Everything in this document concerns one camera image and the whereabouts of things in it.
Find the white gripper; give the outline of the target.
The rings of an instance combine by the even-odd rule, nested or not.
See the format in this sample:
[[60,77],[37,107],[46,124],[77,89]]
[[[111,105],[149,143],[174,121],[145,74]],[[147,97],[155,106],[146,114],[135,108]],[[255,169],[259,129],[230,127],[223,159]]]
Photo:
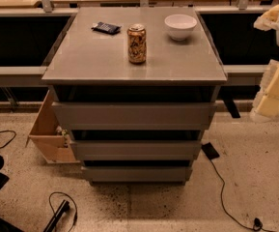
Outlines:
[[263,123],[278,114],[279,62],[271,60],[261,80],[260,91],[253,100],[250,118],[256,123]]

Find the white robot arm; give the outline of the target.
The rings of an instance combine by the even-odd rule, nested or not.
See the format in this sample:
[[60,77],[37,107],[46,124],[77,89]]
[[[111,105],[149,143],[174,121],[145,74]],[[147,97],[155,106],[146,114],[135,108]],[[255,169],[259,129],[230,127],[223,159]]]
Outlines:
[[[274,29],[279,46],[279,4],[259,16],[254,27],[263,31]],[[279,62],[271,60],[263,74],[260,91],[253,100],[250,118],[257,123],[271,120],[279,114]]]

